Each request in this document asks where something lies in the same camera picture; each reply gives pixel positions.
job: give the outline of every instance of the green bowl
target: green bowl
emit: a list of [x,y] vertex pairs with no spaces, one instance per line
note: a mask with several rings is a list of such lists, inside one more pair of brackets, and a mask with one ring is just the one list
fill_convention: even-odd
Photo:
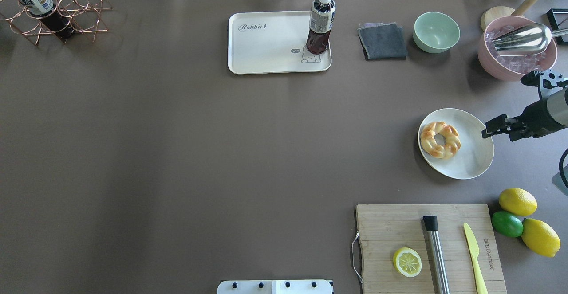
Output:
[[414,42],[427,53],[443,53],[460,40],[460,27],[450,16],[427,12],[414,21]]

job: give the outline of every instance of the ice scoop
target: ice scoop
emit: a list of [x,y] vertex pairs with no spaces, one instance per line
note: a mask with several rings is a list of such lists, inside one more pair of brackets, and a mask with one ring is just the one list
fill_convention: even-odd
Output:
[[546,25],[533,23],[493,39],[501,56],[534,55],[544,52],[552,38],[568,33],[568,28],[551,31]]

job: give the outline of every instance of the napkin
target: napkin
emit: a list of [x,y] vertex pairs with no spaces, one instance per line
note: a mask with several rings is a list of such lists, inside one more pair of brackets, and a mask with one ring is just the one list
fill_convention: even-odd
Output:
[[408,55],[402,27],[397,27],[396,23],[363,24],[357,32],[367,60],[406,58]]

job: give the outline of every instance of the donut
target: donut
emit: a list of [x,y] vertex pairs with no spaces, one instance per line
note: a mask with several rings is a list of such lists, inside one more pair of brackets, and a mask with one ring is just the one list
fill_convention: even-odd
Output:
[[[446,144],[440,145],[434,139],[436,134],[441,134],[446,138]],[[449,159],[456,155],[460,150],[460,135],[456,128],[446,122],[432,122],[422,129],[420,133],[420,145],[422,148],[438,159]]]

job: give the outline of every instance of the wooden cutting board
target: wooden cutting board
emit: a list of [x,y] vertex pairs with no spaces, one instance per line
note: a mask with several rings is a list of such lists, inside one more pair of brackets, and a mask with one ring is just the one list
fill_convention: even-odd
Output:
[[[357,205],[361,246],[363,294],[435,294],[428,235],[422,216],[438,216],[438,230],[449,289],[452,294],[477,294],[463,223],[468,223],[479,245],[477,261],[490,294],[506,294],[495,234],[486,204]],[[401,247],[422,258],[422,272],[407,278],[392,263]]]

